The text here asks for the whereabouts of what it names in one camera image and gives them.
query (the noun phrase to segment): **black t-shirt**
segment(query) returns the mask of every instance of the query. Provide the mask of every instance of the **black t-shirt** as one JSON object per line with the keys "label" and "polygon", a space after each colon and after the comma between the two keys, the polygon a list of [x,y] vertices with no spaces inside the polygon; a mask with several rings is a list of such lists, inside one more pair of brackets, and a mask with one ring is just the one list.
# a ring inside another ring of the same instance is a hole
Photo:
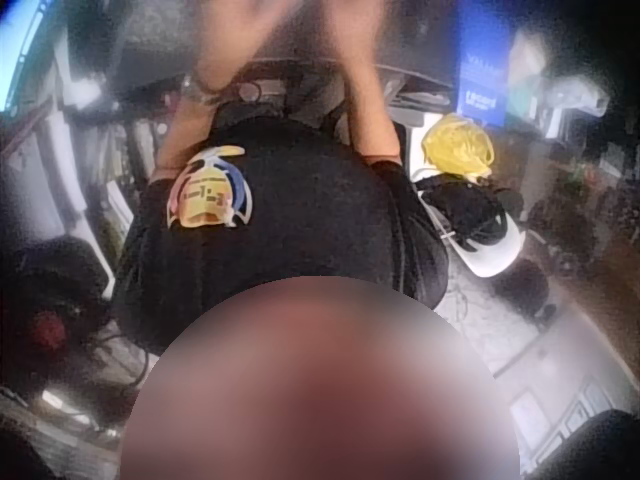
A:
{"label": "black t-shirt", "polygon": [[[230,191],[238,198],[248,190],[243,213],[250,201],[250,218],[236,218],[235,226],[169,226],[174,181],[149,185],[114,294],[121,329],[143,348],[160,354],[216,304],[289,277],[351,277],[389,286],[430,308],[439,303],[447,253],[402,167],[368,167],[320,132],[275,118],[216,131],[208,144],[244,149],[223,157],[232,167],[221,168],[225,174],[237,169],[229,175]],[[180,198],[198,194],[189,193],[193,188],[178,192]]]}

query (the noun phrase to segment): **desk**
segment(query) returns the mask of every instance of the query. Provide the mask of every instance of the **desk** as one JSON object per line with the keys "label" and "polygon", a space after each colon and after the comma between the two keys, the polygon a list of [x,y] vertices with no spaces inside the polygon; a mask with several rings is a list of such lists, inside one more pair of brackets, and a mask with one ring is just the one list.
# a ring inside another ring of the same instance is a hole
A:
{"label": "desk", "polygon": [[[197,2],[135,0],[123,8],[124,1],[112,1],[110,6],[109,23],[117,32],[107,62],[110,88],[124,92],[187,72],[195,58]],[[307,1],[256,60],[331,60],[319,8],[319,2]],[[452,87],[455,24],[455,2],[450,0],[392,1],[380,41],[379,66]]]}

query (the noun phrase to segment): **colorful logo patch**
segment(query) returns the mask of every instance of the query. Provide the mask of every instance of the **colorful logo patch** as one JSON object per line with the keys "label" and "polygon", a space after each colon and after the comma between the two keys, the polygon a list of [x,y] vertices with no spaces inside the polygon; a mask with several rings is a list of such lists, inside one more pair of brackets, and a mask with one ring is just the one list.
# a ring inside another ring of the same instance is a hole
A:
{"label": "colorful logo patch", "polygon": [[177,220],[185,228],[203,225],[235,227],[249,222],[251,190],[240,170],[221,157],[244,155],[240,147],[209,148],[193,157],[176,179],[167,202],[167,225]]}

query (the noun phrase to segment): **yellow bag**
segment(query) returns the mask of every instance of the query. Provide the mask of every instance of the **yellow bag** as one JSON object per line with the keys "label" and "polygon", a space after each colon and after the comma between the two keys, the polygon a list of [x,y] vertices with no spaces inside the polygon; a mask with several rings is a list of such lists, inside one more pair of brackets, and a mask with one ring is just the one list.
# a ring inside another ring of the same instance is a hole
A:
{"label": "yellow bag", "polygon": [[486,132],[453,113],[429,130],[422,150],[438,170],[455,175],[488,175],[495,156]]}

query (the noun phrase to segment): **hand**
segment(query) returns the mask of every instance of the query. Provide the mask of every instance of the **hand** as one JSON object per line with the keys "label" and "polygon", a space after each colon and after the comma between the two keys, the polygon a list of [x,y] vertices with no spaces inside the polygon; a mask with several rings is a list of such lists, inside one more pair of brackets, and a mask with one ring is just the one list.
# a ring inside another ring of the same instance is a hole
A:
{"label": "hand", "polygon": [[212,90],[227,86],[300,0],[202,0],[197,72]]}
{"label": "hand", "polygon": [[374,64],[385,0],[323,0],[329,38],[349,70]]}

